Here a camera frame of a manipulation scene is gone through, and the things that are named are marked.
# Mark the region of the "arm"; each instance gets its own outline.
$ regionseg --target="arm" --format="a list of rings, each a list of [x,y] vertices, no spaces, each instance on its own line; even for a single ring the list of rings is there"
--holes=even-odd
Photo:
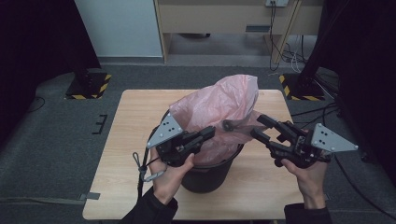
[[[158,158],[155,148],[150,150],[151,160]],[[153,187],[137,202],[122,220],[121,224],[169,224],[177,211],[174,199],[181,180],[193,167],[194,154],[191,154],[180,167],[166,166],[161,160],[152,162],[148,167],[152,174],[166,170],[153,180]]]
[[[331,224],[332,219],[326,207],[323,181],[328,164],[317,161],[306,169],[300,169],[291,161],[282,160],[288,171],[297,177],[304,204],[290,204],[285,207],[288,224]]]

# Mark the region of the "yellow and black hazard tape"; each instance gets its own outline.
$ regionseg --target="yellow and black hazard tape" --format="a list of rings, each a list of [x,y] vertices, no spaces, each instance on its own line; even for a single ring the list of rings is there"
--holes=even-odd
[[[308,96],[308,95],[293,95],[290,91],[290,87],[286,82],[284,76],[279,76],[280,83],[282,83],[283,91],[285,92],[286,98],[288,100],[307,100],[307,101],[323,101],[325,100],[324,96]]]
[[[75,100],[85,100],[85,99],[100,99],[102,98],[103,94],[105,93],[105,90],[107,88],[107,84],[110,81],[111,75],[107,74],[105,77],[105,80],[103,81],[103,84],[97,94],[72,94],[72,95],[66,95],[66,99],[75,99]]]

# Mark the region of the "pink plastic bag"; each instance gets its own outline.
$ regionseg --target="pink plastic bag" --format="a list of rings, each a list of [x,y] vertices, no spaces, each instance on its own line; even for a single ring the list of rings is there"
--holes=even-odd
[[[215,136],[195,155],[195,165],[213,165],[229,159],[238,144],[245,144],[252,137],[248,129],[265,127],[256,121],[260,115],[253,107],[259,96],[257,78],[235,75],[219,80],[170,105],[170,113],[188,132],[197,132],[207,126],[215,126]],[[235,129],[226,132],[223,121],[230,120]]]

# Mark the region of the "white wall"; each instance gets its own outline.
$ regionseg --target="white wall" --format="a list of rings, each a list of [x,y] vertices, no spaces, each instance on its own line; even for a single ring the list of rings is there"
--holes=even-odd
[[[162,57],[151,0],[76,0],[98,57]]]

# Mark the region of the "black sleeve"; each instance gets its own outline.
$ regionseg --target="black sleeve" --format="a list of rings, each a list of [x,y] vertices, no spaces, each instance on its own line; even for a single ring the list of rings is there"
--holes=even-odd
[[[154,190],[151,188],[120,221],[120,224],[169,224],[176,211],[175,199],[172,199],[168,205],[164,205],[154,196]]]
[[[287,224],[332,224],[329,210],[304,209],[303,203],[294,203],[285,206]]]

